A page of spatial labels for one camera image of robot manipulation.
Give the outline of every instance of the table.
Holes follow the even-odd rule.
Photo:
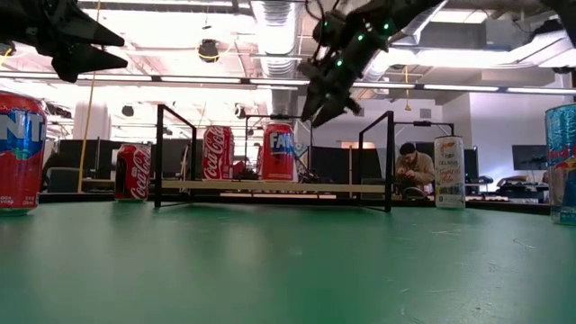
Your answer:
[[[574,323],[575,244],[501,211],[43,204],[0,218],[0,319]]]

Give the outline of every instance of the ceiling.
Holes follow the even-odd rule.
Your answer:
[[[341,1],[341,7],[349,10],[361,1]],[[159,75],[159,76],[207,76],[207,77],[265,77],[261,65],[262,58],[270,58],[260,53],[258,48],[259,27],[251,14],[248,1],[187,1],[187,0],[102,0],[101,11],[95,10],[97,1],[79,0],[85,12],[112,31],[120,34],[126,45],[121,48],[107,48],[111,53],[129,61],[125,69],[103,71],[103,74],[117,75]],[[325,9],[333,1],[322,1]],[[464,24],[478,26],[490,19],[509,20],[527,18],[546,12],[538,1],[488,1],[452,0],[431,20],[441,26],[452,23],[454,27]],[[311,37],[316,21],[308,16],[303,8],[298,11],[297,49],[288,59],[302,60],[314,52],[316,42]],[[274,35],[279,40],[282,34]],[[205,63],[198,57],[198,48],[204,39],[214,39],[220,51],[216,63]],[[396,61],[404,64],[390,66],[382,77],[395,82],[426,82],[438,84],[505,84],[515,86],[544,86],[554,80],[549,69],[519,65],[516,68],[487,69],[459,68],[422,65],[423,58],[410,64],[409,55],[398,47],[391,51],[389,58],[398,56]],[[4,62],[1,71],[52,72],[50,58],[38,55],[34,48],[17,46],[17,52]],[[0,85],[28,95],[35,95],[57,104],[74,113],[76,102],[89,96],[89,86],[68,85],[57,81],[34,81],[0,78]],[[154,137],[153,105],[168,103],[186,119],[199,126],[226,124],[241,128],[243,121],[235,115],[240,105],[248,113],[268,114],[271,111],[270,89],[211,89],[191,86],[144,86],[144,85],[102,85],[98,83],[94,93],[109,102],[112,133],[118,138],[141,139]],[[391,90],[388,94],[364,90],[355,93],[356,98],[388,98],[392,101],[406,96],[405,90]],[[412,91],[411,98],[435,99],[441,103],[446,93],[438,91]],[[124,105],[135,109],[135,116],[126,118],[121,114]],[[71,133],[73,122],[60,117],[51,117]],[[251,126],[261,126],[259,119]],[[171,122],[178,126],[176,120]],[[179,132],[175,136],[186,136]]]

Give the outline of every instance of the can label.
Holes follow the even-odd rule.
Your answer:
[[[114,199],[148,199],[150,186],[150,147],[123,144],[118,150],[116,161],[116,183]]]
[[[41,102],[0,92],[0,209],[38,206],[45,139]]]
[[[293,181],[294,136],[290,125],[269,124],[264,131],[262,178],[267,181]]]
[[[436,170],[436,206],[463,208],[464,144],[458,137],[442,137],[434,141]]]
[[[576,224],[576,105],[546,112],[546,144],[552,218]]]
[[[234,136],[232,128],[210,126],[202,144],[202,173],[207,180],[232,180]]]

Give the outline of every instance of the blue can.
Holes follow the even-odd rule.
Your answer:
[[[576,225],[576,104],[546,111],[546,144],[552,219]]]

